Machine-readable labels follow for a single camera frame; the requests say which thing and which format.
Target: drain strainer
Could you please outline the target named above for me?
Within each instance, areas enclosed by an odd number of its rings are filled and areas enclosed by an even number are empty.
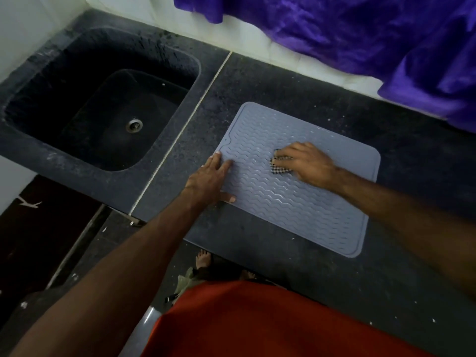
[[[139,119],[132,119],[126,125],[126,130],[128,133],[134,134],[139,132],[143,127],[142,121]]]

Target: wavy ridge pattern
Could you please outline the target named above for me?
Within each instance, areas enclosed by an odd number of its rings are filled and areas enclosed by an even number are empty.
[[[342,168],[377,179],[376,149],[255,103],[241,106],[217,150],[235,161],[223,190],[234,205],[346,257],[359,255],[368,217],[341,197],[292,174],[271,173],[275,149],[310,141]]]

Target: purple fabric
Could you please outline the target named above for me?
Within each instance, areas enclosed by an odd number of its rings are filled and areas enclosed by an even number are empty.
[[[211,23],[223,14],[352,74],[382,97],[476,133],[476,0],[174,0]]]

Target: black and white checkered cloth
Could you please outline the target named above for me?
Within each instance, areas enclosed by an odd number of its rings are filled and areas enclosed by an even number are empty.
[[[283,155],[283,156],[275,156],[274,157],[276,160],[291,160],[292,157],[291,156],[287,156],[287,155]],[[273,164],[273,158],[271,158],[269,160],[269,164],[271,165],[271,173],[273,174],[283,174],[283,173],[289,173],[290,171],[292,171],[291,169],[286,169],[286,168],[283,168],[283,167],[277,167],[276,165]]]

